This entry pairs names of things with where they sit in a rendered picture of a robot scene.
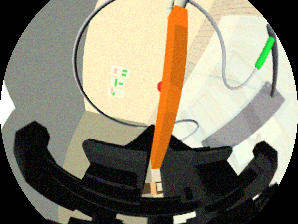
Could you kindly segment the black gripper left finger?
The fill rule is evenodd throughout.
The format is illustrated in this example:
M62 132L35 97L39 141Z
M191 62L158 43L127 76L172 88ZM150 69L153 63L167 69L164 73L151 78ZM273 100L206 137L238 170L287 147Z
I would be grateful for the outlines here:
M82 149L89 163L137 173L137 188L141 189L141 196L145 186L146 172L148 172L150 153L152 153L154 131L156 131L154 124L149 125L137 136L136 140L129 141L126 145L86 139L82 141Z

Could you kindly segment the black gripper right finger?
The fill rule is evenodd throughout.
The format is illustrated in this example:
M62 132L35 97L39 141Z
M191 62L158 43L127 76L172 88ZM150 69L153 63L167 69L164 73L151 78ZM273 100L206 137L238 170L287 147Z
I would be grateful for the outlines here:
M174 197L174 190L178 188L182 180L185 180L194 165L227 160L231 153L233 153L233 148L227 145L220 148L193 149L172 135L168 151L160 167L162 194L164 197Z

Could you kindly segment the orange handle with white loop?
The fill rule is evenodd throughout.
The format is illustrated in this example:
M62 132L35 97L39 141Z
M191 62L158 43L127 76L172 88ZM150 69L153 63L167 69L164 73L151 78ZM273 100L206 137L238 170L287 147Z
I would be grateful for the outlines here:
M188 51L188 10L189 0L168 0L166 18L168 18L168 34L166 34L166 49L164 72L162 72L160 104L158 104L156 131L154 131L150 163L152 169L161 167L162 160L168 151L180 97L184 83L186 67L186 51Z

